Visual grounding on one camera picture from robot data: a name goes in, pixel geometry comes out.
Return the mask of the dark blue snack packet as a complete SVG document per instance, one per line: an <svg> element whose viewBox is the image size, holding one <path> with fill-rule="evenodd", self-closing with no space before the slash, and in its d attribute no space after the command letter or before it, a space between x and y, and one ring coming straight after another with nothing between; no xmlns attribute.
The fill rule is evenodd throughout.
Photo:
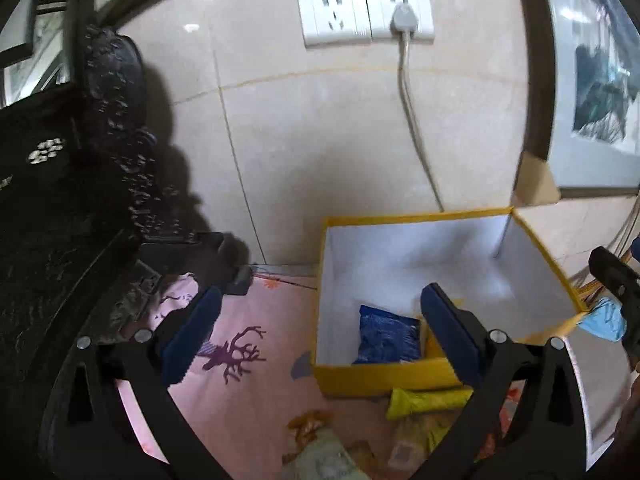
<svg viewBox="0 0 640 480"><path fill-rule="evenodd" d="M419 361L422 358L421 323L363 304L359 309L357 359L360 364L394 364Z"/></svg>

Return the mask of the light green snack packet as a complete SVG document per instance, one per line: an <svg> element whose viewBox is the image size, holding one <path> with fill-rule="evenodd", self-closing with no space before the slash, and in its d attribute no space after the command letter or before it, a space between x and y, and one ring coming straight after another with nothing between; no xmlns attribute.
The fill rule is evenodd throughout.
<svg viewBox="0 0 640 480"><path fill-rule="evenodd" d="M332 429L333 414L310 410L291 419L290 450L281 457L282 479L370 479Z"/></svg>

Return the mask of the blue cloth on chair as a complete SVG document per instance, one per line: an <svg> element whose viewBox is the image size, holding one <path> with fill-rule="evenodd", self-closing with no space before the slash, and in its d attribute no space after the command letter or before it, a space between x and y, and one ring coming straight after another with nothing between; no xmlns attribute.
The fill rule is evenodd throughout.
<svg viewBox="0 0 640 480"><path fill-rule="evenodd" d="M601 297L578 326L592 336L617 342L626 333L627 321L622 315L622 306L616 299Z"/></svg>

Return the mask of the yellow snack bar wrapper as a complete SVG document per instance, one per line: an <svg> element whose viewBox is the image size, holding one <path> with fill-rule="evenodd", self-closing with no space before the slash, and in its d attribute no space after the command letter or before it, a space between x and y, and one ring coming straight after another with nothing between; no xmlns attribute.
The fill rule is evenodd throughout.
<svg viewBox="0 0 640 480"><path fill-rule="evenodd" d="M460 411L473 394L471 388L434 391L394 389L390 394L385 418L398 420L411 415Z"/></svg>

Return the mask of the green yellow snack packet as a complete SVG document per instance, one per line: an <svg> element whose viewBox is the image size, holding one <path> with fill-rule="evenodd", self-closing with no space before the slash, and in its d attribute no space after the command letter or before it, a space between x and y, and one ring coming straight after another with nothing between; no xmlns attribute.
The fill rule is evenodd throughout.
<svg viewBox="0 0 640 480"><path fill-rule="evenodd" d="M459 415L459 411L446 411L399 419L387 466L396 471L416 471L442 442Z"/></svg>

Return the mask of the pink floral tablecloth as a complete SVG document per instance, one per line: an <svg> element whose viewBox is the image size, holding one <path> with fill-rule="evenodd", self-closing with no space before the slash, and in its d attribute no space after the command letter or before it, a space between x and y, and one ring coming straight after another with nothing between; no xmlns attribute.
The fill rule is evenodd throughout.
<svg viewBox="0 0 640 480"><path fill-rule="evenodd" d="M332 429L370 479L405 479L387 466L398 420L390 399L331 400L312 376L308 352L316 282L259 275L248 293L224 298L213 333L186 377L169 389L206 448L235 479L282 479L286 424L310 410Z"/></svg>

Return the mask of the yellow cardboard box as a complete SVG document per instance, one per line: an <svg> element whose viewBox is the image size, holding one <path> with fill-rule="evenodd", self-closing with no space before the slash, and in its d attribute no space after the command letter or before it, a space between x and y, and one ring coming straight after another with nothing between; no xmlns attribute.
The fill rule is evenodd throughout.
<svg viewBox="0 0 640 480"><path fill-rule="evenodd" d="M364 307L425 323L422 356L358 363ZM460 386L478 353L463 340L469 331L454 326L459 312L511 340L544 344L570 333L586 307L512 208L324 222L311 369L325 396Z"/></svg>

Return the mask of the dark carved wooden furniture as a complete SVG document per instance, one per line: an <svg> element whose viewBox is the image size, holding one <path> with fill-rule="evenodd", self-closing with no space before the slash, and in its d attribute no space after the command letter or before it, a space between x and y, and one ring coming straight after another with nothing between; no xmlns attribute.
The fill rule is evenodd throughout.
<svg viewBox="0 0 640 480"><path fill-rule="evenodd" d="M1 113L1 457L37 463L50 397L80 337L122 339L166 276L247 292L244 244L201 233L157 181L134 42L66 0L70 80Z"/></svg>

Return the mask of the framed lotus painting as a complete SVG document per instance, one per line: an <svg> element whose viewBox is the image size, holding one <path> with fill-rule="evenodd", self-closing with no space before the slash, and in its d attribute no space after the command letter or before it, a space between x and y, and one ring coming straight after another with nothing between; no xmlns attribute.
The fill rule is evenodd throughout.
<svg viewBox="0 0 640 480"><path fill-rule="evenodd" d="M639 0L522 0L528 110L516 201L639 187Z"/></svg>

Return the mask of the white double wall socket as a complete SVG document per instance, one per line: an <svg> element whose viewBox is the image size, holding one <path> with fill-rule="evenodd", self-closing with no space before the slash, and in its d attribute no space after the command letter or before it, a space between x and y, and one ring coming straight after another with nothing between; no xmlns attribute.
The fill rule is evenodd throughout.
<svg viewBox="0 0 640 480"><path fill-rule="evenodd" d="M307 48L330 44L368 44L390 40L393 14L398 6L411 6L418 26L414 40L435 40L431 0L297 0L300 26Z"/></svg>

